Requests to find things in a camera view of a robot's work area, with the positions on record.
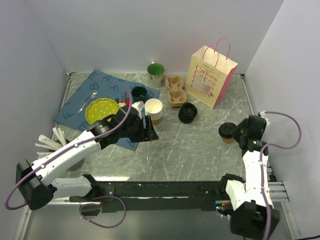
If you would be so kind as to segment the black cup lid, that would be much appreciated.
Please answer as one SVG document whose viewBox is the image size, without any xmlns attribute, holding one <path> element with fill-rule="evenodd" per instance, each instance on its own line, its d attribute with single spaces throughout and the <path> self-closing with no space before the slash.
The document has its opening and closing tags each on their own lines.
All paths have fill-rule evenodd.
<svg viewBox="0 0 320 240">
<path fill-rule="evenodd" d="M 219 127 L 218 133 L 223 139 L 231 139 L 232 132 L 236 127 L 237 126 L 232 122 L 225 122 Z"/>
</svg>

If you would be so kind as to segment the brown pulp cup carrier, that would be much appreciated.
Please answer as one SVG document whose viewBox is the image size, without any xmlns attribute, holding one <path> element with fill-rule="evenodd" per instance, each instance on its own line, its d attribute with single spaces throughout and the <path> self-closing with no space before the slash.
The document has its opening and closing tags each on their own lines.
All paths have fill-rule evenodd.
<svg viewBox="0 0 320 240">
<path fill-rule="evenodd" d="M 169 75 L 165 79 L 168 90 L 168 104 L 173 108 L 179 108 L 187 102 L 187 93 L 184 91 L 184 79 L 180 75 Z"/>
</svg>

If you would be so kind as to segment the cream cakes paper bag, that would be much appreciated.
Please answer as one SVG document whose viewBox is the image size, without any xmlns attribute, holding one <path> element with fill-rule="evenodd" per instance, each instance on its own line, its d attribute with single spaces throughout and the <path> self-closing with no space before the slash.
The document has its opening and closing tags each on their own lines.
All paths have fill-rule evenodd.
<svg viewBox="0 0 320 240">
<path fill-rule="evenodd" d="M 204 45 L 191 56 L 185 90 L 210 108 L 222 99 L 238 63 L 218 50 L 217 44 Z"/>
</svg>

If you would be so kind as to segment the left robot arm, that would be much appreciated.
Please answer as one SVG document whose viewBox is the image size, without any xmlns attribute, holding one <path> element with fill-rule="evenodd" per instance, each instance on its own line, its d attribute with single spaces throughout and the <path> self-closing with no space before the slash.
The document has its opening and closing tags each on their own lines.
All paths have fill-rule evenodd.
<svg viewBox="0 0 320 240">
<path fill-rule="evenodd" d="M 76 178 L 60 178 L 60 174 L 85 157 L 116 144 L 119 139 L 132 143 L 159 139 L 151 118 L 140 117 L 135 111 L 125 114 L 119 111 L 81 133 L 75 140 L 50 155 L 16 166 L 16 185 L 31 210 L 38 210 L 51 200 L 78 196 L 94 201 L 103 194 L 98 182 L 90 175 Z"/>
</svg>

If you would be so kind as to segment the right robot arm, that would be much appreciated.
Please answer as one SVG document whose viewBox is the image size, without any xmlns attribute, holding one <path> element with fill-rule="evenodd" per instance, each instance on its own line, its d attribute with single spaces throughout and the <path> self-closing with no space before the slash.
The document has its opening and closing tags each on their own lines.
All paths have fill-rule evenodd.
<svg viewBox="0 0 320 240">
<path fill-rule="evenodd" d="M 266 126 L 264 118 L 250 115 L 230 132 L 241 149 L 245 179 L 225 175 L 218 188 L 219 195 L 231 201 L 230 231 L 253 240 L 269 239 L 280 221 L 268 186 L 269 151 L 262 141 Z"/>
</svg>

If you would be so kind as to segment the stack of paper cups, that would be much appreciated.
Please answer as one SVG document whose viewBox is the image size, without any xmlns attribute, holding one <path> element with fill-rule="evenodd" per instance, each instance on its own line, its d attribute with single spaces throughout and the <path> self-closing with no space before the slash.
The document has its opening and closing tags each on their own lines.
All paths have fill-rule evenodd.
<svg viewBox="0 0 320 240">
<path fill-rule="evenodd" d="M 161 122 L 163 115 L 163 104 L 160 100 L 152 98 L 146 101 L 144 105 L 145 114 L 151 119 L 154 126 Z"/>
</svg>

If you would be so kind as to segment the mouse plush toy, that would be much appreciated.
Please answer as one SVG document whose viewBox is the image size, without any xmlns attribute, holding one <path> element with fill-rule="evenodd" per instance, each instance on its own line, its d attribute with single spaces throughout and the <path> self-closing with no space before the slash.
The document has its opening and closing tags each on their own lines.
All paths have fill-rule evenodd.
<svg viewBox="0 0 320 240">
<path fill-rule="evenodd" d="M 118 105 L 122 108 L 125 106 L 128 106 L 130 104 L 129 100 L 125 100 L 125 99 L 119 99 L 118 100 Z"/>
</svg>

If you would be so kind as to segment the dark green mug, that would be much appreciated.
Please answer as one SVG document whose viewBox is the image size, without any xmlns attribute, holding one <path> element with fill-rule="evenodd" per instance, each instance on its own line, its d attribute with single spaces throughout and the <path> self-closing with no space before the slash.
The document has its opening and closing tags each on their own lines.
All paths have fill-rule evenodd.
<svg viewBox="0 0 320 240">
<path fill-rule="evenodd" d="M 148 100 L 148 92 L 147 89 L 143 86 L 136 86 L 131 91 L 133 102 L 142 101 L 145 103 Z"/>
</svg>

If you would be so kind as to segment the yellow-green dotted plate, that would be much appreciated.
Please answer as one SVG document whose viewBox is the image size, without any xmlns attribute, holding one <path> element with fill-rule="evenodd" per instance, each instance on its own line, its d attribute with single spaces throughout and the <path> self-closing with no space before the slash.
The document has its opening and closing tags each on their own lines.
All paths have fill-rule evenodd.
<svg viewBox="0 0 320 240">
<path fill-rule="evenodd" d="M 119 104 L 110 98 L 98 98 L 91 102 L 85 110 L 85 119 L 92 125 L 96 121 L 115 115 L 120 109 Z"/>
</svg>

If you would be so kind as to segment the stack of black lids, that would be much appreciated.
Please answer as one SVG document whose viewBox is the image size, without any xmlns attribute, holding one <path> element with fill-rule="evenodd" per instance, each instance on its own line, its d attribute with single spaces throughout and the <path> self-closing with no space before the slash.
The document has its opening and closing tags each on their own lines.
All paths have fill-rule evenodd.
<svg viewBox="0 0 320 240">
<path fill-rule="evenodd" d="M 178 118 L 182 123 L 189 124 L 195 119 L 197 114 L 198 109 L 192 103 L 186 102 L 180 108 Z"/>
</svg>

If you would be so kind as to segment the silver fork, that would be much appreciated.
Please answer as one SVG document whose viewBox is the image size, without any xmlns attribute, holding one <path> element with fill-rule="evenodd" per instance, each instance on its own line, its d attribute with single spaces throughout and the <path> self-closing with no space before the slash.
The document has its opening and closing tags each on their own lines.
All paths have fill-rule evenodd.
<svg viewBox="0 0 320 240">
<path fill-rule="evenodd" d="M 89 101 L 93 100 L 93 99 L 96 97 L 97 93 L 98 93 L 97 91 L 95 91 L 95 92 L 92 93 L 92 95 L 88 98 L 88 100 L 86 100 L 86 102 L 85 102 L 85 103 L 81 106 L 81 108 L 78 110 L 79 113 L 84 109 L 84 107 L 87 105 L 87 103 L 88 103 Z"/>
</svg>

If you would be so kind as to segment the blue letter-print cloth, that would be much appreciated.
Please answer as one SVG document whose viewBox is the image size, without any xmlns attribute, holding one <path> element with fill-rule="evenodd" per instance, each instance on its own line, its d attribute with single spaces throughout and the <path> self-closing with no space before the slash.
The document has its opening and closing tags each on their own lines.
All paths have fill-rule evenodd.
<svg viewBox="0 0 320 240">
<path fill-rule="evenodd" d="M 132 89 L 137 86 L 146 88 L 148 99 L 160 95 L 157 89 L 94 70 L 66 101 L 54 121 L 80 132 L 92 132 L 97 137 L 96 142 L 99 142 L 102 148 L 116 144 L 134 151 L 137 149 L 138 142 L 129 140 L 129 127 L 138 117 L 140 119 L 144 117 L 142 111 L 138 112 L 132 107 L 134 103 Z M 81 112 L 78 112 L 93 92 L 97 92 L 95 98 L 90 100 Z M 110 98 L 117 103 L 119 100 L 129 100 L 130 103 L 128 106 L 120 107 L 116 114 L 106 116 L 90 125 L 85 119 L 86 108 L 100 98 Z"/>
</svg>

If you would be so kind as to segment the white floral mug green inside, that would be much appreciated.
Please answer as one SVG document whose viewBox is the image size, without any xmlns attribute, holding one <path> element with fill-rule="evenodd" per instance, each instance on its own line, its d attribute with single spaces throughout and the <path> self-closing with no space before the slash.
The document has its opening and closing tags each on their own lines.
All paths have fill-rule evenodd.
<svg viewBox="0 0 320 240">
<path fill-rule="evenodd" d="M 148 82 L 153 88 L 161 87 L 165 82 L 165 68 L 162 64 L 152 62 L 147 67 Z"/>
</svg>

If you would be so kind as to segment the grey cup of straws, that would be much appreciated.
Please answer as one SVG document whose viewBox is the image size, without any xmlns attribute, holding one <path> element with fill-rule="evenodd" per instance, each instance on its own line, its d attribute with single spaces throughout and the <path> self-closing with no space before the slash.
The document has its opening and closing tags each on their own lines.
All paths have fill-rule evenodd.
<svg viewBox="0 0 320 240">
<path fill-rule="evenodd" d="M 53 139 L 41 134 L 38 137 L 39 143 L 35 143 L 36 147 L 40 147 L 43 151 L 37 152 L 37 159 L 49 156 L 51 153 L 59 150 L 60 148 L 66 146 L 70 141 L 66 139 L 65 132 L 59 127 L 54 127 Z"/>
</svg>

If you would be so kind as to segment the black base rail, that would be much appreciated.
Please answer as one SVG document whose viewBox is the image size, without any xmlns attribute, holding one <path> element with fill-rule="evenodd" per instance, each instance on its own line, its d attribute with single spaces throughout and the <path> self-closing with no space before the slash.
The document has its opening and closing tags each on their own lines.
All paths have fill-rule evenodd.
<svg viewBox="0 0 320 240">
<path fill-rule="evenodd" d="M 73 194 L 72 203 L 102 204 L 103 213 L 117 211 L 201 210 L 215 211 L 229 201 L 226 181 L 98 181 L 85 196 Z"/>
</svg>

